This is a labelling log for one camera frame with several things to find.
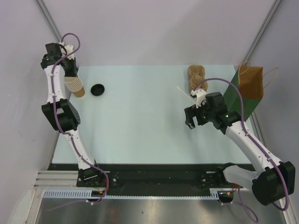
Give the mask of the stack of paper cups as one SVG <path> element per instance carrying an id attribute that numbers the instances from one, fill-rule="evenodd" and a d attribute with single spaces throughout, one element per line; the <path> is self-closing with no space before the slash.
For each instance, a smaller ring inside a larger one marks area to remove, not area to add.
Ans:
<path id="1" fill-rule="evenodd" d="M 85 89 L 79 76 L 64 77 L 64 84 L 67 89 L 76 97 L 81 98 L 85 95 Z"/>

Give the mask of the black plastic cup lid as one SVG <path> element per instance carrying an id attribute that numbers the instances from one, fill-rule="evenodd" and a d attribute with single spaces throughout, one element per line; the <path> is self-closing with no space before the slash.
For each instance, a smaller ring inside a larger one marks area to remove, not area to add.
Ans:
<path id="1" fill-rule="evenodd" d="M 100 96 L 104 93 L 105 87 L 102 84 L 95 84 L 91 87 L 91 94 L 94 96 Z"/>

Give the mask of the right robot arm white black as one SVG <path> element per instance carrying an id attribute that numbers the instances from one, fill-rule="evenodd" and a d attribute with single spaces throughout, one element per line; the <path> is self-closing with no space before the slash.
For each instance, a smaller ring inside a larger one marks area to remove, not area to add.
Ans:
<path id="1" fill-rule="evenodd" d="M 219 92 L 206 93 L 199 89 L 191 91 L 196 104 L 187 107 L 185 124 L 190 129 L 211 122 L 217 130 L 230 138 L 249 159 L 254 171 L 233 163 L 219 168 L 215 181 L 220 187 L 235 183 L 253 192 L 262 205 L 269 205 L 294 193 L 295 167 L 291 162 L 282 162 L 271 153 L 252 133 L 236 111 L 228 111 L 224 97 Z"/>

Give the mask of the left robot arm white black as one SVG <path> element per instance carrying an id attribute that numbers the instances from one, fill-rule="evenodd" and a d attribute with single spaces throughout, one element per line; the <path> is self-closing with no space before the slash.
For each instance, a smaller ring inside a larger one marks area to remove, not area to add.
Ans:
<path id="1" fill-rule="evenodd" d="M 53 129 L 67 139 L 76 156 L 77 187 L 103 187 L 107 179 L 82 143 L 78 131 L 81 122 L 79 112 L 65 92 L 68 89 L 76 97 L 85 94 L 78 77 L 74 47 L 64 42 L 49 43 L 45 47 L 47 53 L 42 58 L 41 67 L 47 77 L 48 98 L 46 104 L 42 105 L 42 112 Z"/>

